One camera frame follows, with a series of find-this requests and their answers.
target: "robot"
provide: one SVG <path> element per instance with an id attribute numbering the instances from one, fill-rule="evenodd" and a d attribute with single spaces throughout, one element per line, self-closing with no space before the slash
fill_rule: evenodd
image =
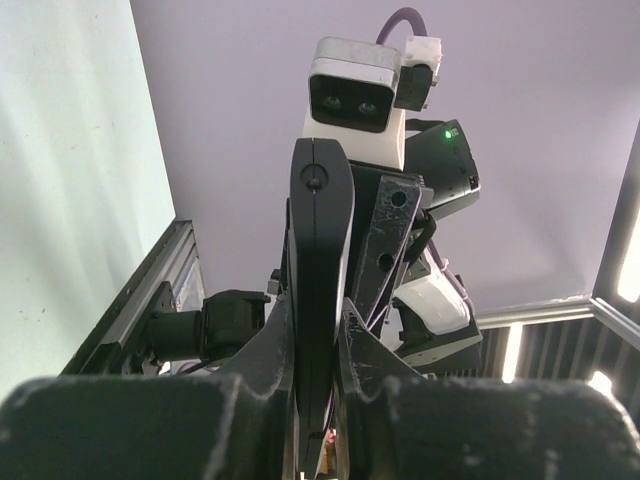
<path id="1" fill-rule="evenodd" d="M 383 45 L 401 20 L 414 30 L 404 52 Z M 343 479 L 638 478 L 628 416 L 584 385 L 421 374 L 481 339 L 433 243 L 437 220 L 477 200 L 475 162 L 459 122 L 406 118 L 428 104 L 441 58 L 412 9 L 376 44 L 321 40 L 268 320 L 263 292 L 175 312 L 161 285 L 126 340 L 6 400 L 0 477 L 315 478 L 335 428 Z"/>

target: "metal bar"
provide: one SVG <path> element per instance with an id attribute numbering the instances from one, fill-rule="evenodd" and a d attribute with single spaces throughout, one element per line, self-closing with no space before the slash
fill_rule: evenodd
<path id="1" fill-rule="evenodd" d="M 542 344 L 542 353 L 540 354 L 540 363 L 538 364 L 537 379 L 544 378 L 544 367 L 547 364 L 547 352 L 549 351 L 549 344 L 551 343 L 551 333 L 553 332 L 553 325 L 547 328 L 547 332 L 544 335 L 544 343 Z"/>
<path id="2" fill-rule="evenodd" d="M 636 382 L 636 387 L 633 389 L 631 400 L 629 401 L 629 415 L 636 417 L 640 410 L 640 378 Z"/>
<path id="3" fill-rule="evenodd" d="M 531 363 L 533 362 L 533 352 L 536 346 L 536 339 L 538 338 L 538 329 L 535 327 L 525 328 L 522 331 L 522 346 L 520 347 L 520 352 L 522 352 L 522 348 L 524 347 L 526 351 L 525 361 L 522 366 L 522 370 L 520 371 L 520 376 L 522 378 L 529 378 L 529 372 L 531 371 Z"/>
<path id="4" fill-rule="evenodd" d="M 395 284 L 421 199 L 420 183 L 382 175 L 354 282 L 353 302 L 369 327 L 387 284 Z"/>
<path id="5" fill-rule="evenodd" d="M 126 306 L 105 334 L 102 343 L 124 344 L 127 341 L 132 328 L 160 283 L 168 281 L 173 284 L 177 280 L 195 242 L 193 225 L 191 222 L 185 222 L 172 235 L 138 288 L 133 291 Z"/>
<path id="6" fill-rule="evenodd" d="M 536 325 L 593 318 L 589 299 L 550 301 L 521 307 L 494 310 L 476 315 L 480 330 L 510 327 L 514 323 Z"/>
<path id="7" fill-rule="evenodd" d="M 505 357 L 507 355 L 507 343 L 509 342 L 509 332 L 510 330 L 507 328 L 503 328 L 497 332 L 491 378 L 502 378 Z"/>
<path id="8" fill-rule="evenodd" d="M 627 342 L 622 342 L 622 347 L 620 347 L 618 358 L 616 359 L 616 365 L 613 368 L 613 378 L 620 378 L 622 376 L 622 371 L 625 363 L 627 362 L 627 356 L 629 355 L 630 349 L 631 347 Z"/>
<path id="9" fill-rule="evenodd" d="M 560 334 L 560 344 L 556 352 L 556 361 L 553 363 L 553 373 L 551 374 L 552 380 L 558 379 L 558 372 L 560 371 L 560 365 L 562 364 L 562 356 L 564 355 L 564 347 L 567 344 L 567 334 L 569 333 L 569 324 L 562 325 L 562 332 Z"/>
<path id="10" fill-rule="evenodd" d="M 602 362 L 602 354 L 604 353 L 604 346 L 607 344 L 607 337 L 609 336 L 609 329 L 605 325 L 600 324 L 600 332 L 598 335 L 598 343 L 596 344 L 596 351 L 591 359 L 591 370 L 600 370 L 600 363 Z"/>
<path id="11" fill-rule="evenodd" d="M 582 351 L 584 350 L 584 342 L 587 338 L 587 330 L 591 325 L 595 325 L 595 322 L 582 322 L 582 325 L 580 325 L 580 333 L 578 333 L 578 344 L 576 345 L 576 351 L 573 354 L 571 370 L 569 370 L 570 380 L 576 378 L 576 375 L 578 374 L 578 367 L 580 366 Z"/>
<path id="12" fill-rule="evenodd" d="M 601 298 L 592 298 L 593 313 L 604 325 L 609 327 L 636 350 L 640 350 L 640 325 L 624 316 Z"/>
<path id="13" fill-rule="evenodd" d="M 497 332 L 492 332 L 492 333 L 487 334 L 487 336 L 488 336 L 488 338 L 485 338 L 485 340 L 484 340 L 486 342 L 486 345 L 487 345 L 487 353 L 486 353 L 486 355 L 484 357 L 486 360 L 483 362 L 484 363 L 484 366 L 482 368 L 482 376 L 483 377 L 487 377 L 488 376 L 488 374 L 489 374 L 489 363 L 492 361 L 493 358 L 495 358 L 495 355 L 493 353 L 493 349 L 491 347 L 493 345 L 493 340 L 498 336 L 498 333 Z"/>
<path id="14" fill-rule="evenodd" d="M 625 251 L 627 245 L 629 245 L 633 225 L 638 216 L 638 202 L 640 200 L 639 178 L 640 124 L 631 146 L 629 161 L 622 178 L 622 185 L 620 186 L 613 218 L 611 219 L 607 243 L 604 247 L 600 268 L 593 288 L 593 296 L 595 298 L 605 298 L 606 303 L 611 304 L 616 310 L 624 311 L 626 315 L 631 315 L 634 305 L 617 295 L 616 287 L 622 266 L 620 261 L 621 252 Z"/>

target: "ceiling light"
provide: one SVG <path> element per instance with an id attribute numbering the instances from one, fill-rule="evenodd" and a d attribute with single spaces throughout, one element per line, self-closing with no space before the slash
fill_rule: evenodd
<path id="1" fill-rule="evenodd" d="M 607 396 L 612 395 L 611 389 L 613 387 L 613 382 L 609 377 L 607 377 L 604 373 L 602 373 L 599 370 L 596 370 L 591 380 L 587 382 L 587 385 L 589 385 L 594 390 L 599 391 L 603 395 L 607 395 Z"/>
<path id="2" fill-rule="evenodd" d="M 632 303 L 640 297 L 640 212 L 620 270 L 618 295 Z"/>
<path id="3" fill-rule="evenodd" d="M 518 367 L 518 355 L 520 354 L 521 340 L 522 324 L 514 323 L 509 328 L 507 351 L 504 355 L 504 366 L 502 367 L 502 381 L 505 383 L 511 383 L 516 378 L 516 368 Z"/>

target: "purple cable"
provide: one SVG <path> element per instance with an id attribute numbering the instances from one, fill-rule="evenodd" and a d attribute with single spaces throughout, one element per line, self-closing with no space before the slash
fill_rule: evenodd
<path id="1" fill-rule="evenodd" d="M 471 298 L 469 298 L 469 294 L 467 293 L 467 290 L 462 286 L 462 284 L 458 281 L 455 275 L 453 275 L 453 273 L 451 273 L 447 268 L 447 266 L 444 264 L 444 262 L 442 261 L 442 257 L 440 257 L 440 254 L 438 253 L 438 249 L 436 248 L 436 244 L 433 242 L 433 240 L 429 240 L 429 243 L 427 244 L 427 248 L 429 249 L 429 253 L 431 253 L 431 256 L 433 257 L 433 261 L 436 262 L 436 265 L 438 266 L 440 271 L 444 274 L 445 277 L 447 277 L 447 280 L 451 282 L 451 285 L 453 285 L 453 288 L 456 289 L 456 292 L 458 292 L 460 297 L 462 297 L 462 301 L 465 303 L 465 305 L 469 309 L 469 313 L 472 316 L 475 315 L 475 307 L 473 305 L 473 302 L 471 301 Z"/>
<path id="2" fill-rule="evenodd" d="M 422 16 L 418 13 L 417 10 L 409 7 L 404 7 L 398 10 L 396 13 L 389 17 L 387 23 L 384 24 L 382 30 L 380 30 L 380 34 L 378 35 L 378 39 L 376 43 L 378 45 L 384 45 L 389 38 L 389 34 L 391 31 L 396 28 L 396 26 L 403 20 L 406 20 L 411 24 L 411 28 L 413 29 L 413 34 L 420 37 L 427 36 L 427 27 L 424 24 L 424 20 Z"/>

